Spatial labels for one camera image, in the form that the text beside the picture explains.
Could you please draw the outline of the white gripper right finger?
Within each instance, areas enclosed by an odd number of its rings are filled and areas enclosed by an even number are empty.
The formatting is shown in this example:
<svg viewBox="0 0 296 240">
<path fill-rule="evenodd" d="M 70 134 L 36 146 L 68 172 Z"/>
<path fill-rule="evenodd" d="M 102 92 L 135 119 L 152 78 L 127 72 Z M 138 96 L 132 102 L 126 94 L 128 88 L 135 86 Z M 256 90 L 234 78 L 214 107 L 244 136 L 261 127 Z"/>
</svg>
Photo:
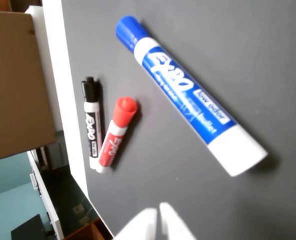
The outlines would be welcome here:
<svg viewBox="0 0 296 240">
<path fill-rule="evenodd" d="M 182 220 L 176 210 L 167 202 L 159 205 L 161 215 L 162 233 L 168 240 L 195 240 L 186 223 Z"/>
</svg>

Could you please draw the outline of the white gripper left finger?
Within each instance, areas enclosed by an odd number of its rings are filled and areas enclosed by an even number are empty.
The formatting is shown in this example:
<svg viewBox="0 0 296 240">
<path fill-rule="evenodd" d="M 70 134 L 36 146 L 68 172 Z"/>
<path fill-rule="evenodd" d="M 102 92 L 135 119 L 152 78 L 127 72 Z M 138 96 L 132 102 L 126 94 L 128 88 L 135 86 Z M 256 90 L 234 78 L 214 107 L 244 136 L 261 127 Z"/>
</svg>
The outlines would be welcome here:
<svg viewBox="0 0 296 240">
<path fill-rule="evenodd" d="M 157 209 L 146 208 L 135 215 L 115 236 L 116 240 L 154 240 Z"/>
</svg>

